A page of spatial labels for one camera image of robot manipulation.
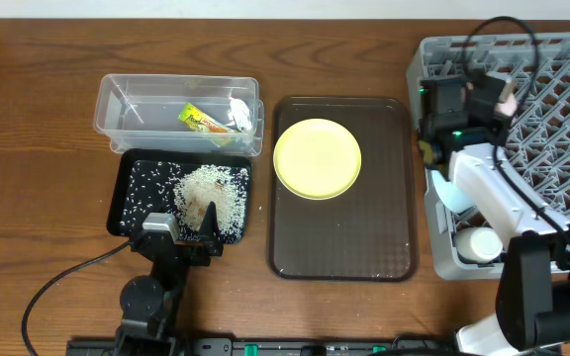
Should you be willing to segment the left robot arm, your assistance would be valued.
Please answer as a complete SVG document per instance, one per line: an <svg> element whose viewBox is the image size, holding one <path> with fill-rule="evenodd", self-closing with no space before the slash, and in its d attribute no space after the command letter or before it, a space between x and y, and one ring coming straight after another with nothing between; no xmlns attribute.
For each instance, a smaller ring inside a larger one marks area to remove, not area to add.
<svg viewBox="0 0 570 356"><path fill-rule="evenodd" d="M192 266L208 266L223 254L216 204L202 219L199 240L180 244L172 214L151 213L129 237L131 251L152 263L150 273L137 276L121 291L121 324L116 332L116 356L184 356L193 353L188 338L175 330L179 306Z"/></svg>

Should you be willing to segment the food scraps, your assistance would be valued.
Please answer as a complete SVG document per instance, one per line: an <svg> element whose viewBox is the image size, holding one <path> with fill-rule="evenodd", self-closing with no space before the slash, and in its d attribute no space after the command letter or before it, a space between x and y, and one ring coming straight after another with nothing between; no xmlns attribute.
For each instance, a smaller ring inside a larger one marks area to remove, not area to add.
<svg viewBox="0 0 570 356"><path fill-rule="evenodd" d="M129 235L149 214L164 213L174 215L180 239L195 241L213 203L223 241L237 243L244 233L249 181L245 167L139 160L119 208L118 234Z"/></svg>

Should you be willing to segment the green snack wrapper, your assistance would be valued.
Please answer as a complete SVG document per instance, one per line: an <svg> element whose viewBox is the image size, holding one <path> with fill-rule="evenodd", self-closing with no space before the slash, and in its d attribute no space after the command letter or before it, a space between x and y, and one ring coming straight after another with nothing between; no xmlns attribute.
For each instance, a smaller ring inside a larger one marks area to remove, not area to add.
<svg viewBox="0 0 570 356"><path fill-rule="evenodd" d="M187 103L178 119L186 124L193 132L231 134L232 129L219 123L191 103Z"/></svg>

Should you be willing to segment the white tissue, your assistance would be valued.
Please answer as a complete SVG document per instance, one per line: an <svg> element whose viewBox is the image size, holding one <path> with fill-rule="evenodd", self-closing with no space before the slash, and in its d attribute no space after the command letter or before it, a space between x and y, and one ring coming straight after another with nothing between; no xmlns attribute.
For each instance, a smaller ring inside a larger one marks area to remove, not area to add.
<svg viewBox="0 0 570 356"><path fill-rule="evenodd" d="M230 111L228 112L228 127L238 132L249 132L253 128L251 122L251 110L242 99L230 99Z"/></svg>

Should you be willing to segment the white bowl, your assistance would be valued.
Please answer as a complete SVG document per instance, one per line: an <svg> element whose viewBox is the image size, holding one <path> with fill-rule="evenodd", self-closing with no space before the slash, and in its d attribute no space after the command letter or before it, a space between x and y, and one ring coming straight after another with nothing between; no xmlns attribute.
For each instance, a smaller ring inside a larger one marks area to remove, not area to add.
<svg viewBox="0 0 570 356"><path fill-rule="evenodd" d="M495 107L495 112L502 116L512 118L516 115L518 102L513 93L510 93L504 101L499 101Z"/></svg>

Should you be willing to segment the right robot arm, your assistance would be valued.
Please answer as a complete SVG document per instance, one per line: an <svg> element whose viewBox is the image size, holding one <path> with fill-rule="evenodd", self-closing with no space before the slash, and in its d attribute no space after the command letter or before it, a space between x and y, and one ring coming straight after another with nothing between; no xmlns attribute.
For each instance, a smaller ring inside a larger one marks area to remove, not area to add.
<svg viewBox="0 0 570 356"><path fill-rule="evenodd" d="M492 315L460 328L463 354L521 355L570 342L570 221L524 181L502 144L517 112L508 80L424 80L419 149L501 239L506 258Z"/></svg>

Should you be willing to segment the blue bowl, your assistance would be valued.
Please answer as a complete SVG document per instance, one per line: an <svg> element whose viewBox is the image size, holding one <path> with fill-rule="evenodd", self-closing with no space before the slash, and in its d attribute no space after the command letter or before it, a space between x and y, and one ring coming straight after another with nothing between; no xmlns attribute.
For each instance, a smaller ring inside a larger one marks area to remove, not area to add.
<svg viewBox="0 0 570 356"><path fill-rule="evenodd" d="M474 207L474 202L437 171L430 172L431 181L439 199L453 213L461 214Z"/></svg>

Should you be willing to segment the pale green cup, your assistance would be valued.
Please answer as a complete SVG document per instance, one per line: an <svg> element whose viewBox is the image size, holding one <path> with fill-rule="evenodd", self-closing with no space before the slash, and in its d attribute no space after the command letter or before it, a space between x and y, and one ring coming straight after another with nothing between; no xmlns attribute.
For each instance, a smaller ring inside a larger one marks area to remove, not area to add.
<svg viewBox="0 0 570 356"><path fill-rule="evenodd" d="M503 243L489 227L470 227L453 237L457 253L465 260L489 263L500 256Z"/></svg>

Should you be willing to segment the yellow plate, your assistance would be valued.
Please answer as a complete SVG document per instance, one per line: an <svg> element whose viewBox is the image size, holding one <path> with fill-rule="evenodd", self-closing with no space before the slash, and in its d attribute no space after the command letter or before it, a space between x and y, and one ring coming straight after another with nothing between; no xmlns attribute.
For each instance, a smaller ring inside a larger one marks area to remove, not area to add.
<svg viewBox="0 0 570 356"><path fill-rule="evenodd" d="M327 119L307 119L286 129L273 151L273 168L281 184L308 200L328 200L357 180L362 153L345 126Z"/></svg>

